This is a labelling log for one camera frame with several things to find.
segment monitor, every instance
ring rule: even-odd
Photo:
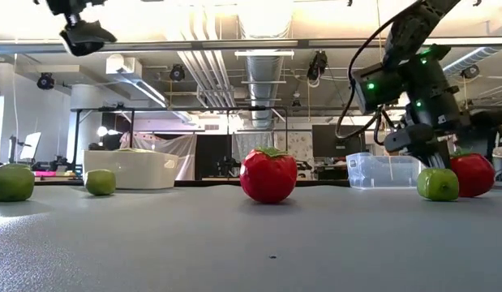
[[[20,153],[20,159],[34,159],[38,144],[40,143],[41,133],[32,133],[25,137],[24,147]]]
[[[356,131],[361,126],[341,126],[341,134]],[[357,152],[366,151],[364,133],[340,141],[335,136],[337,125],[312,125],[312,147],[314,157],[345,157]]]

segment ceiling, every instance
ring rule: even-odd
[[[214,1],[217,6],[210,6],[206,10],[213,11],[217,16],[217,32],[222,39],[237,39],[241,37],[238,30],[238,6],[236,0]],[[410,0],[355,0],[352,7],[346,6],[347,0],[336,1],[310,1],[302,0],[294,2],[294,15],[292,19],[290,37],[293,38],[364,38],[378,28],[380,22],[384,22],[397,13],[401,7],[407,6]],[[502,33],[502,0],[484,0],[482,5],[473,7],[474,0],[463,0],[455,9],[448,14],[433,32],[434,37],[477,37],[500,35]],[[60,17],[53,17],[45,6],[29,5],[24,0],[0,0],[0,40],[22,39],[54,39],[62,26]],[[22,5],[24,9],[14,8]],[[138,2],[135,0],[108,1],[104,7],[95,7],[85,11],[83,17],[97,17],[105,28],[112,31],[120,41],[165,41],[165,28],[177,25],[174,15],[177,8],[176,2]],[[196,7],[186,6],[180,8],[184,13],[194,14]],[[444,66],[468,54],[476,47],[453,48],[442,64]],[[332,82],[321,80],[318,88],[311,88],[310,92],[304,82],[299,82],[294,75],[303,77],[306,74],[308,63],[314,56],[314,50],[296,49],[292,58],[285,58],[284,71],[281,79],[286,84],[280,84],[277,105],[290,105],[292,96],[296,90],[301,95],[302,105],[341,106],[347,99],[349,90],[345,80],[346,70],[351,57],[356,49],[326,49],[328,66],[331,70],[325,72],[325,76],[333,76],[340,79]],[[237,59],[234,51],[223,51],[223,58],[230,76],[230,82],[235,87],[245,88],[241,84],[247,79],[244,58]],[[180,83],[170,84],[169,69],[175,63],[182,63],[176,52],[152,52],[123,54],[127,57],[136,57],[144,66],[144,79],[161,92],[194,92],[196,83],[187,74],[185,80]],[[75,58],[69,54],[29,54],[20,55],[19,66],[38,67],[46,65],[80,65],[96,78],[87,83],[111,81],[105,74],[105,60],[109,54],[93,54],[87,57]],[[370,66],[380,60],[379,49],[365,49],[355,63],[356,67]],[[478,66],[481,69],[481,77],[469,80],[466,84],[459,76],[450,79],[452,85],[458,85],[461,91],[457,99],[474,99],[476,103],[484,105],[502,104],[502,50],[483,61]],[[82,79],[75,75],[65,77],[66,84],[82,83]],[[148,98],[129,84],[115,84],[114,87],[120,92],[127,92],[130,100],[147,100]],[[123,94],[119,100],[126,100]],[[174,103],[182,104],[183,99],[190,97],[173,96]]]

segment gray table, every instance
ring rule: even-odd
[[[0,204],[0,291],[502,291],[502,192],[37,187]]]

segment white wall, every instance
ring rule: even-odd
[[[9,137],[16,135],[13,76],[11,64],[0,64],[0,94],[4,96],[5,101],[0,147],[1,162],[7,161]],[[56,154],[64,156],[67,150],[70,97],[55,90],[40,90],[35,82],[21,75],[15,75],[15,87],[19,140],[24,141],[26,135],[40,131],[41,140],[36,160],[52,161]]]

